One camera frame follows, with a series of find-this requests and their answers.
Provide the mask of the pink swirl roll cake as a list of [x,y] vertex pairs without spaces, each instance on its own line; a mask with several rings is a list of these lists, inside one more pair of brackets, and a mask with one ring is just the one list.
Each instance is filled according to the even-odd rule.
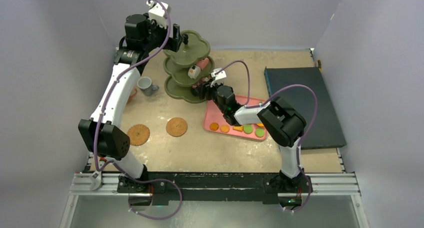
[[209,58],[206,57],[206,58],[198,61],[195,65],[197,67],[199,67],[201,70],[204,70],[207,67],[207,65],[209,64],[209,62],[210,62]]

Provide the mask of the pink strawberry triangle cake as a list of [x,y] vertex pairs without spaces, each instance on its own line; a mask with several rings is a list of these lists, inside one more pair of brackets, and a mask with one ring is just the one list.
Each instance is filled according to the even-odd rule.
[[194,90],[201,90],[204,83],[205,81],[199,81],[198,83],[194,84],[191,88]]

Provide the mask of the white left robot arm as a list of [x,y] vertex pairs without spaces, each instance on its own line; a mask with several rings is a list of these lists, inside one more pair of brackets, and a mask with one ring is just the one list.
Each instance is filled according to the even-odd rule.
[[144,192],[149,187],[147,167],[130,152],[130,138],[120,129],[122,115],[133,87],[152,58],[150,52],[177,52],[186,39],[167,15],[130,15],[124,29],[105,93],[91,117],[80,120],[78,130],[89,152],[131,177],[129,185],[136,192]]

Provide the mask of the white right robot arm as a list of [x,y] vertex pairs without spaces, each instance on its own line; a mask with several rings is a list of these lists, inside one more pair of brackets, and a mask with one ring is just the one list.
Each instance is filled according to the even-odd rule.
[[242,105],[236,100],[232,87],[224,84],[211,85],[210,81],[195,87],[194,95],[200,99],[212,100],[230,126],[262,124],[279,145],[282,188],[293,191],[299,187],[300,178],[305,177],[300,151],[301,138],[307,123],[291,105],[278,96],[255,106]]

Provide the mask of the green three-tier stand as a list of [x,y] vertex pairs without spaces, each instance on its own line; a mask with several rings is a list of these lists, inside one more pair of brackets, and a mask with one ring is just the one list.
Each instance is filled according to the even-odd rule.
[[[192,86],[208,76],[215,67],[214,60],[210,57],[211,47],[207,40],[193,30],[181,32],[188,37],[188,43],[182,43],[177,52],[164,50],[165,60],[163,69],[168,74],[164,83],[164,90],[168,96],[174,99],[184,100],[191,104],[205,101],[199,95],[194,95]],[[203,59],[209,59],[209,63],[200,71],[195,78],[189,76],[189,69]]]

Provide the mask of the white cream roll cake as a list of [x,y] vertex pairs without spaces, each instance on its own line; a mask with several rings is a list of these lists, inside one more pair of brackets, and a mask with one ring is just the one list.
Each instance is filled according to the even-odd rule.
[[193,65],[188,69],[187,75],[191,79],[197,79],[198,76],[201,74],[201,71],[202,69],[199,66]]

